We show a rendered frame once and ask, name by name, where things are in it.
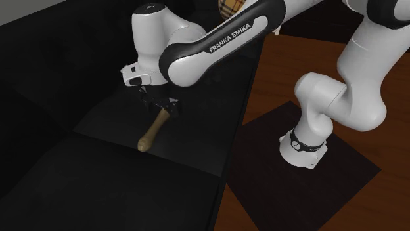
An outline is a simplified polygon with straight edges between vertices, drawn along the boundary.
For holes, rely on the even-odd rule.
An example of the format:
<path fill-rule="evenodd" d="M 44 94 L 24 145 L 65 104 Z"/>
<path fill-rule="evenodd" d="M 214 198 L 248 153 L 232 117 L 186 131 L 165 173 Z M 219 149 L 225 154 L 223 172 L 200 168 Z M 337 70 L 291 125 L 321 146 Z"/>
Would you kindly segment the wooden handled hammer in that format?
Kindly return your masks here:
<path fill-rule="evenodd" d="M 156 135 L 163 124 L 172 117 L 177 117 L 179 115 L 178 101 L 168 102 L 163 105 L 153 103 L 152 108 L 159 109 L 159 112 L 155 120 L 152 122 L 152 125 L 137 143 L 137 149 L 140 152 L 147 152 L 152 147 Z"/>

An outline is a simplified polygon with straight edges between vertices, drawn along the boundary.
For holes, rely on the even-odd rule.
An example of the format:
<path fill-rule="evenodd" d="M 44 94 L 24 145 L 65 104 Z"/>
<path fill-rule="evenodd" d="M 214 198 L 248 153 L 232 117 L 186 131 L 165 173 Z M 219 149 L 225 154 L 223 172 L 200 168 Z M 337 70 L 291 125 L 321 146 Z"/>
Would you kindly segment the black sofa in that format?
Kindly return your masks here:
<path fill-rule="evenodd" d="M 220 21 L 217 0 L 65 0 L 0 26 L 0 231 L 213 231 L 263 42 L 169 87 L 179 117 L 140 152 L 158 109 L 120 70 L 152 2 Z"/>

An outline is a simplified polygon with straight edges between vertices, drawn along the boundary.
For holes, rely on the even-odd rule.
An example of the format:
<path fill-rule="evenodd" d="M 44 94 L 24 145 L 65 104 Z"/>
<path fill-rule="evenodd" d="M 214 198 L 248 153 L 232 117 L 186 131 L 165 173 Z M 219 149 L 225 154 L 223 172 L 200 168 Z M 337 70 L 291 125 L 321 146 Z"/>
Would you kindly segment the plaid cushion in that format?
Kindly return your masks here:
<path fill-rule="evenodd" d="M 230 17 L 241 9 L 246 0 L 218 0 L 218 9 L 222 16 Z"/>

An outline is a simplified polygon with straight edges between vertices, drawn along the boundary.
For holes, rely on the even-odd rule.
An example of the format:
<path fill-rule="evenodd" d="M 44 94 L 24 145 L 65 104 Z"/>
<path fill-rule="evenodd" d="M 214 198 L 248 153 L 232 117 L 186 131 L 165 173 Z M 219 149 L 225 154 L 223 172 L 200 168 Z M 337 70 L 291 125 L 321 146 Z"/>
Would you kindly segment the dark robot stand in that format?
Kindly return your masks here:
<path fill-rule="evenodd" d="M 380 172 L 335 134 L 314 169 L 287 163 L 279 138 L 300 114 L 287 102 L 237 131 L 227 183 L 259 231 L 318 231 Z"/>

